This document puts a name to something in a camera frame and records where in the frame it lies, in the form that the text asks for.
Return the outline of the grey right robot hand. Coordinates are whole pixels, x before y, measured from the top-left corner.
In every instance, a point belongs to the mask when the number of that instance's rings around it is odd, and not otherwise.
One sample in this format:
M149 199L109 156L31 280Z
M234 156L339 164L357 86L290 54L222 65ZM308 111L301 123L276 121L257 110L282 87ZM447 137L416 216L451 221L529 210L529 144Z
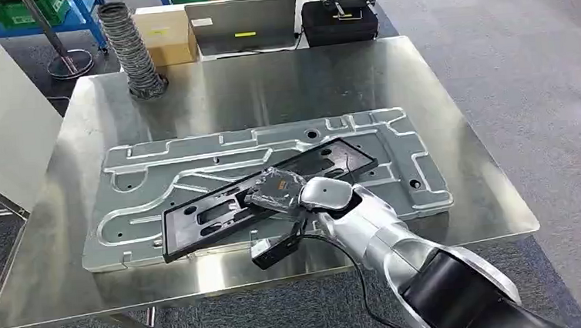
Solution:
M294 215L307 180L298 173L270 167L254 179L244 202L274 212Z

